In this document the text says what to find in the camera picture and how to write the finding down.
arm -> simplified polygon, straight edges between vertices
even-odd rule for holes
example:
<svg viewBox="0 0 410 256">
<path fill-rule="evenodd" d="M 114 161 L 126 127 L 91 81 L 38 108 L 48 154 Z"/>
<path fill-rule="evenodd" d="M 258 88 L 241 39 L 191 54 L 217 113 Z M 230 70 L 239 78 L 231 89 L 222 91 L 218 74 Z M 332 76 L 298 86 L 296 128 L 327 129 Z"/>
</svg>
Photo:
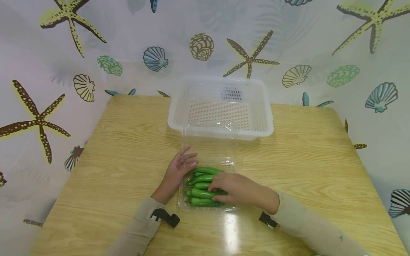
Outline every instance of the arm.
<svg viewBox="0 0 410 256">
<path fill-rule="evenodd" d="M 291 196 L 275 192 L 240 174 L 217 174 L 208 191 L 222 189 L 215 201 L 247 204 L 266 211 L 287 234 L 303 240 L 323 256 L 365 256 L 366 250 L 329 221 L 306 209 Z"/>
<path fill-rule="evenodd" d="M 328 220 L 308 210 L 291 196 L 267 189 L 261 207 L 269 213 L 285 233 L 301 239 L 317 254 L 326 256 L 369 255 L 356 241 L 333 226 Z"/>
<path fill-rule="evenodd" d="M 151 218 L 154 210 L 165 208 L 182 183 L 184 175 L 195 168 L 196 153 L 185 154 L 190 146 L 179 151 L 171 160 L 161 184 L 147 197 L 134 214 L 131 223 L 119 235 L 104 256 L 142 256 L 151 239 L 155 236 L 161 219 Z"/>
</svg>

wooden table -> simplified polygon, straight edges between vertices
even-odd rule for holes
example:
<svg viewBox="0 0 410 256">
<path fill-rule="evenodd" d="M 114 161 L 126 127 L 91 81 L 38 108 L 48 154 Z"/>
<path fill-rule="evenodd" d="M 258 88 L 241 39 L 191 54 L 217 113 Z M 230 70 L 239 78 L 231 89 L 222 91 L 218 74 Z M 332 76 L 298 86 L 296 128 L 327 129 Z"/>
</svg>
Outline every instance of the wooden table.
<svg viewBox="0 0 410 256">
<path fill-rule="evenodd" d="M 160 183 L 181 147 L 167 125 L 171 100 L 114 96 L 65 184 L 31 255 L 103 255 Z M 291 194 L 350 234 L 372 255 L 407 255 L 333 109 L 272 105 L 275 132 L 237 143 L 238 172 Z M 301 241 L 258 221 L 261 211 L 178 211 L 146 255 L 314 255 Z"/>
</svg>

hand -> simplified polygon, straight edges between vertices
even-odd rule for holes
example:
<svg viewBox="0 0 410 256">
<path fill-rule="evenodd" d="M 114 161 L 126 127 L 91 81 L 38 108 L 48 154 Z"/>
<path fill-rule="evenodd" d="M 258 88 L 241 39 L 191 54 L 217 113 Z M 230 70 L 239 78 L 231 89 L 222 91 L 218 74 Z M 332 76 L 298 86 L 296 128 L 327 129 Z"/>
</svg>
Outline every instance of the hand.
<svg viewBox="0 0 410 256">
<path fill-rule="evenodd" d="M 161 204 L 167 204 L 181 185 L 184 175 L 195 168 L 198 162 L 191 158 L 196 157 L 198 154 L 185 154 L 190 148 L 191 146 L 183 148 L 169 163 L 161 184 L 151 195 L 155 201 Z"/>
<path fill-rule="evenodd" d="M 236 173 L 220 172 L 215 175 L 208 191 L 222 189 L 227 195 L 216 195 L 214 201 L 227 204 L 252 205 L 275 214 L 279 208 L 278 194 L 268 187 Z"/>
</svg>

beige sleeve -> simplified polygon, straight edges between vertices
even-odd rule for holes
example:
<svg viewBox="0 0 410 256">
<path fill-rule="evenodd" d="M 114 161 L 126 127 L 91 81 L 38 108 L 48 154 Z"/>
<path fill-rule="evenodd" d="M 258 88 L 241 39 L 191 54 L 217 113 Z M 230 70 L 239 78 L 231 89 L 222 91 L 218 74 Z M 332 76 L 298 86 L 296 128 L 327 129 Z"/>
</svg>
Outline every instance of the beige sleeve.
<svg viewBox="0 0 410 256">
<path fill-rule="evenodd" d="M 131 223 L 119 235 L 104 256 L 142 256 L 155 236 L 160 222 L 151 219 L 154 210 L 165 208 L 151 197 L 147 197 L 134 214 Z"/>
<path fill-rule="evenodd" d="M 365 256 L 365 248 L 328 220 L 308 210 L 293 197 L 278 192 L 280 205 L 271 219 L 287 234 L 302 239 L 315 253 L 323 256 Z"/>
</svg>

black buckle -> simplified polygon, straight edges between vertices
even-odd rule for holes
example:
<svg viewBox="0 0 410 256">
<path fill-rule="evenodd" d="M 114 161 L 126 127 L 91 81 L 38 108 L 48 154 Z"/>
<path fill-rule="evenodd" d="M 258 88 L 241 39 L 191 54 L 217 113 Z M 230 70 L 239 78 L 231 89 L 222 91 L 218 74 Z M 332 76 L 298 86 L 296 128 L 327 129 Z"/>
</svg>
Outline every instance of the black buckle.
<svg viewBox="0 0 410 256">
<path fill-rule="evenodd" d="M 259 221 L 265 223 L 266 225 L 272 228 L 276 228 L 276 226 L 278 225 L 276 221 L 271 219 L 271 217 L 267 215 L 265 212 L 262 212 L 262 214 L 259 217 Z"/>
<path fill-rule="evenodd" d="M 170 216 L 168 212 L 162 208 L 154 210 L 151 214 L 151 217 L 152 216 L 157 217 L 156 221 L 158 221 L 158 219 L 165 220 L 165 222 L 173 228 L 175 228 L 180 221 L 179 217 L 175 213 Z"/>
</svg>

